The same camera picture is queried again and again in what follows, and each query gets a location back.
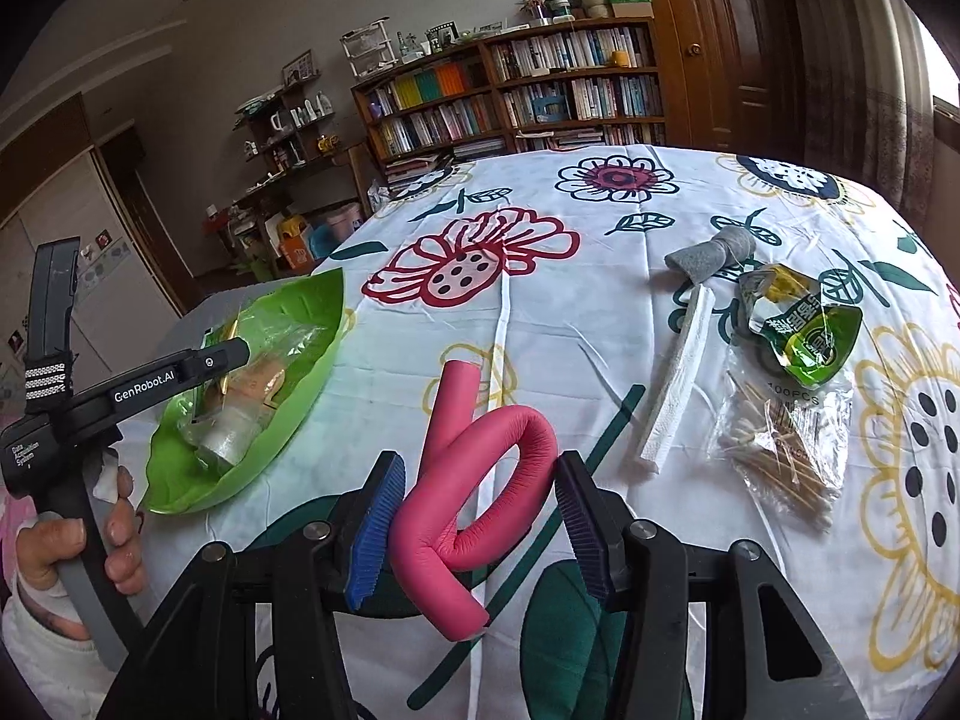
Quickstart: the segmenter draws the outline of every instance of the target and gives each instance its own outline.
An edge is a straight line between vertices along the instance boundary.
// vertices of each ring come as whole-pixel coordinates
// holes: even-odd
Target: screw
[[[636,538],[654,538],[656,525],[649,519],[637,519],[630,523],[630,534]]]
[[[735,546],[736,551],[740,552],[747,560],[757,560],[760,557],[760,545],[755,541],[747,541],[744,538],[743,541],[738,541]]]
[[[203,548],[203,552],[200,552],[200,557],[202,557],[207,562],[219,562],[227,555],[227,547],[224,547],[222,544],[212,543],[208,544]]]
[[[308,522],[304,525],[304,538],[309,539],[309,541],[323,541],[329,535],[330,526],[323,520]]]

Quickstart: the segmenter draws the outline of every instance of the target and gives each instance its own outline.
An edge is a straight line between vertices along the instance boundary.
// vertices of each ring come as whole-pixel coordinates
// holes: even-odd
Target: green plastic bowl
[[[333,368],[342,337],[344,273],[335,269],[288,284],[256,300],[241,317],[250,312],[286,314],[294,322],[324,329],[288,368],[286,384],[280,391],[285,398],[270,425],[253,441],[243,461],[223,476],[205,469],[193,447],[176,429],[176,423],[187,413],[190,394],[185,392],[170,399],[150,441],[149,486],[143,497],[148,511],[188,514],[223,503],[256,479],[280,454],[306,418]],[[252,359],[263,338],[254,333],[245,334],[244,340],[250,345]]]

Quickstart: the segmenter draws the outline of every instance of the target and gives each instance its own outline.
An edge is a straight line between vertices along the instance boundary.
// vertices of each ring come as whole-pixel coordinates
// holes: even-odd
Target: green package
[[[787,373],[808,389],[836,375],[856,343],[860,309],[824,305],[820,282],[784,265],[762,266],[738,281],[741,326],[765,338]]]
[[[273,314],[322,330],[288,368],[283,388],[274,398],[280,405],[270,425],[253,441],[241,463],[220,474],[198,463],[194,448],[178,428],[179,422],[193,413],[193,392],[172,397],[150,442],[149,486],[143,499],[148,511],[200,512],[237,495],[280,454],[313,407],[333,368],[343,336],[342,269],[298,279],[258,298],[243,310],[239,319],[241,337],[251,348],[251,359],[264,346],[264,328],[270,326]]]

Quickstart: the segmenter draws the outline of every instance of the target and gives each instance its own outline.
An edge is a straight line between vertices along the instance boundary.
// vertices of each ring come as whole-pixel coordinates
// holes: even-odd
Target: red flower print
[[[453,220],[439,235],[425,235],[402,248],[373,274],[362,292],[381,303],[419,298],[428,306],[459,306],[496,282],[531,274],[536,258],[563,260],[580,246],[580,235],[558,218],[528,208],[501,208],[477,218]]]
[[[600,202],[643,202],[651,193],[674,194],[680,187],[670,183],[674,177],[652,159],[631,159],[621,154],[587,157],[578,165],[564,167],[558,173],[555,189],[566,191],[578,200]]]

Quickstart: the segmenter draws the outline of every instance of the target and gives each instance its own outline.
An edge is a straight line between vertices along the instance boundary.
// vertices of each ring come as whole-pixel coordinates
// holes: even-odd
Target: white paper towel
[[[693,381],[700,368],[700,360],[707,347],[710,313],[716,304],[716,295],[709,287],[698,284],[690,293],[683,328],[677,341],[677,351],[670,361],[664,378],[664,387],[656,396],[640,435],[640,462],[654,473],[659,473],[673,445],[673,437],[680,427],[680,419],[690,399]]]

